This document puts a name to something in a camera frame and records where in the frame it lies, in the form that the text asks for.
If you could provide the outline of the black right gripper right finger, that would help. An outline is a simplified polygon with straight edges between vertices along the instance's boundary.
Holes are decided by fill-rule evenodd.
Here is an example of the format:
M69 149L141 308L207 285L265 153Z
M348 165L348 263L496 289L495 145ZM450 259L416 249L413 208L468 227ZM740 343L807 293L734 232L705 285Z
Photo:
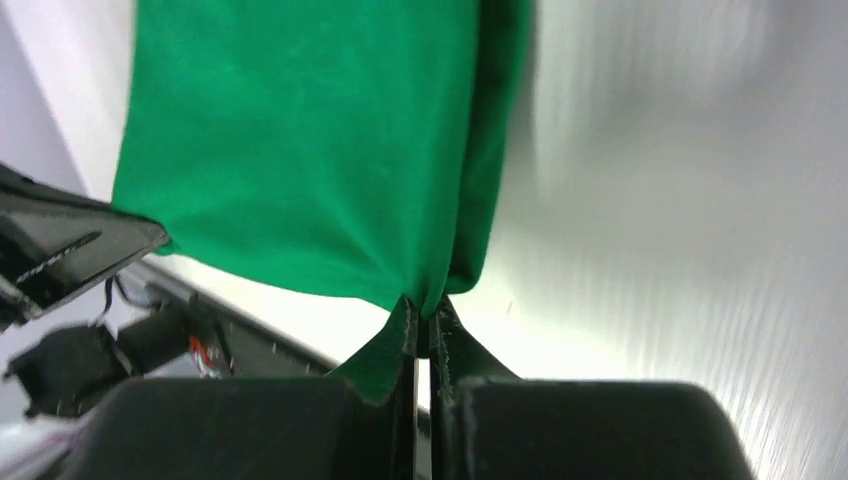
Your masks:
M749 479L711 394L685 383L522 379L442 299L429 320L436 479Z

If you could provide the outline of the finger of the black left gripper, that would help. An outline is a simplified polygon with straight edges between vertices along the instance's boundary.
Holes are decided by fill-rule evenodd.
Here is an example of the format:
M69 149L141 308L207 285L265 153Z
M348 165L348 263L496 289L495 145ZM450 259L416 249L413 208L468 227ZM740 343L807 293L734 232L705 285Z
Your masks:
M167 245L159 223L1 166L1 329L74 300Z

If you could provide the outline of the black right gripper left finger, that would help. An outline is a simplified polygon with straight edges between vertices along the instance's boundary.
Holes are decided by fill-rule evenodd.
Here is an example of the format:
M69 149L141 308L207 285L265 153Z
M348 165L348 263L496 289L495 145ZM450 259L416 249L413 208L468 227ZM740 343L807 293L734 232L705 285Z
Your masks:
M384 327L325 376L154 378L111 392L66 479L411 479L419 314Z

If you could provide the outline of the green t-shirt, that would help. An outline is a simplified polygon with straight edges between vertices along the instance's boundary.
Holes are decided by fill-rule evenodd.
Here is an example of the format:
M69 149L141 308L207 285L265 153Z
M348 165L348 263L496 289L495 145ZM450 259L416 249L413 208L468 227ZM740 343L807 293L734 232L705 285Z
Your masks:
M529 1L141 1L112 201L169 251L422 313L477 283Z

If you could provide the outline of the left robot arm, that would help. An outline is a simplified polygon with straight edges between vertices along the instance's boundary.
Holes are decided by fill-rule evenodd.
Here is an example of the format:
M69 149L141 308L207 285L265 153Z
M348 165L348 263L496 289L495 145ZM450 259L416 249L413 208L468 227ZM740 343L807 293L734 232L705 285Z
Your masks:
M1 327L24 326L103 285L112 304L121 270L169 241L158 223L1 168ZM185 313L155 303L112 334L97 316L47 333L9 361L30 398L27 418L79 418L119 383L188 349Z

